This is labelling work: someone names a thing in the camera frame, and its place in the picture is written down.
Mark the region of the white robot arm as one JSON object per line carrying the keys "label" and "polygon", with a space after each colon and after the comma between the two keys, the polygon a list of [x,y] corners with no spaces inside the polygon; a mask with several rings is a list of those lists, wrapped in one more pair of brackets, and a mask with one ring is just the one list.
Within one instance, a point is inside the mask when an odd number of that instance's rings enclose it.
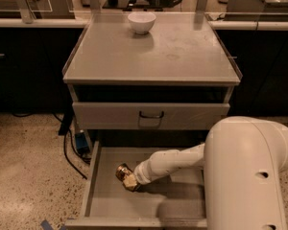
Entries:
{"label": "white robot arm", "polygon": [[287,230],[279,174],[288,170],[288,127],[250,117],[215,124],[190,149],[154,152],[116,176],[130,191],[181,169],[204,169],[208,230]]}

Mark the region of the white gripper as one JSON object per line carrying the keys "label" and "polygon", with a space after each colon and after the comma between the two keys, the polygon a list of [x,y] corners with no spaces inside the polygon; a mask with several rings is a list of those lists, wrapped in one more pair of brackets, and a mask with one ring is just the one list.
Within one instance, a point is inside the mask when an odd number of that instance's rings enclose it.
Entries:
{"label": "white gripper", "polygon": [[146,161],[143,161],[140,164],[138,164],[135,167],[133,173],[126,173],[123,179],[124,187],[131,192],[136,191],[140,187],[140,184],[146,185],[151,182],[152,180],[147,171]]}

